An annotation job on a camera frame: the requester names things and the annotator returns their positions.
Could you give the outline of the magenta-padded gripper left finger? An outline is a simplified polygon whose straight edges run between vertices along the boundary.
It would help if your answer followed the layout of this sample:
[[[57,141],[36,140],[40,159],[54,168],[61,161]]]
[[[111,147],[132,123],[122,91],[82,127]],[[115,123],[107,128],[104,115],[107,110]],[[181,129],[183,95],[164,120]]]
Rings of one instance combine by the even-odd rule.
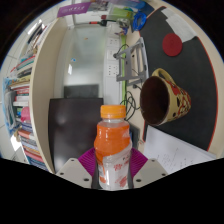
[[[95,149],[89,149],[79,158],[70,158],[57,176],[83,188],[99,189]]]

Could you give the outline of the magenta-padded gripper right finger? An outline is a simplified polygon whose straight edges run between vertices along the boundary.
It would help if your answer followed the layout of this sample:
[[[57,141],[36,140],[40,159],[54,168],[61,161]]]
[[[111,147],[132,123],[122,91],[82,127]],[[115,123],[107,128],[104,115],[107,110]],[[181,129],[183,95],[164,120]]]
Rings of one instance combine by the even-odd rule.
[[[130,189],[143,187],[167,175],[168,173],[156,159],[148,159],[140,151],[131,149],[128,172]]]

